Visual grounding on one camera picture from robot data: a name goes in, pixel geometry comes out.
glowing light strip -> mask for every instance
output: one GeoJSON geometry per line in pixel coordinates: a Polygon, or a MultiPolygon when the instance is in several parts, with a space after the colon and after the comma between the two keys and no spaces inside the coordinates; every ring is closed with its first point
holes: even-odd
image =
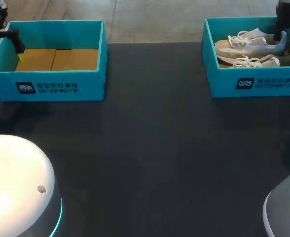
{"type": "Polygon", "coordinates": [[[60,224],[60,221],[61,221],[61,218],[62,218],[62,211],[63,211],[63,202],[62,202],[62,199],[61,199],[61,213],[60,213],[60,217],[58,218],[57,224],[56,224],[56,226],[55,226],[55,228],[54,228],[52,234],[50,234],[49,237],[52,237],[52,236],[55,234],[55,232],[56,232],[56,230],[57,230],[57,227],[58,227],[58,225],[60,224]]]}

open box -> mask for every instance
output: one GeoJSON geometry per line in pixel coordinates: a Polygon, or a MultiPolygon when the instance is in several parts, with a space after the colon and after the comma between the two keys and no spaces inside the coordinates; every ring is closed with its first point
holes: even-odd
{"type": "Polygon", "coordinates": [[[15,72],[11,40],[0,40],[0,98],[3,101],[102,100],[107,64],[103,21],[13,21],[26,49],[97,49],[96,70],[15,72]]]}
{"type": "Polygon", "coordinates": [[[290,96],[290,67],[220,68],[214,43],[240,31],[273,33],[276,17],[207,18],[202,56],[212,97],[290,96]]]}

black table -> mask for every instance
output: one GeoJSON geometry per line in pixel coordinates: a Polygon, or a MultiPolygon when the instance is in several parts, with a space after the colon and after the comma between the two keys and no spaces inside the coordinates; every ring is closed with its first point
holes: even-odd
{"type": "Polygon", "coordinates": [[[3,103],[50,158],[66,237],[264,237],[290,98],[213,99],[199,43],[110,44],[102,102],[3,103]]]}

shoe box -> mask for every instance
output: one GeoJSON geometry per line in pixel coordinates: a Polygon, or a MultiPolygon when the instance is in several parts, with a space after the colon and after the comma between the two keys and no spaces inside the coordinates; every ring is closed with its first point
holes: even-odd
{"type": "Polygon", "coordinates": [[[207,18],[202,57],[212,97],[290,96],[290,67],[227,68],[220,66],[214,43],[256,28],[272,34],[276,17],[207,18]]]}
{"type": "Polygon", "coordinates": [[[26,47],[18,62],[11,40],[0,40],[2,101],[100,101],[107,37],[103,21],[12,21],[26,47]]]}

sneaker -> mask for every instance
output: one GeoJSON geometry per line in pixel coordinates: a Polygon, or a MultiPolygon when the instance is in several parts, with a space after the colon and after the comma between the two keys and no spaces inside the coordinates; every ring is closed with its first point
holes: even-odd
{"type": "Polygon", "coordinates": [[[232,68],[266,68],[266,67],[290,67],[290,55],[285,57],[277,57],[268,55],[264,58],[251,58],[247,56],[244,58],[237,58],[233,63],[232,68]]]}
{"type": "Polygon", "coordinates": [[[289,56],[283,56],[283,57],[277,57],[274,55],[268,55],[264,58],[261,58],[261,63],[269,62],[271,58],[276,58],[279,63],[277,65],[274,65],[272,67],[290,67],[290,55],[289,56]]]}
{"type": "Polygon", "coordinates": [[[287,47],[287,33],[281,32],[281,41],[273,45],[273,35],[266,34],[259,29],[241,31],[237,36],[228,36],[214,44],[217,57],[229,64],[242,56],[260,57],[268,54],[282,55],[287,47]]]}

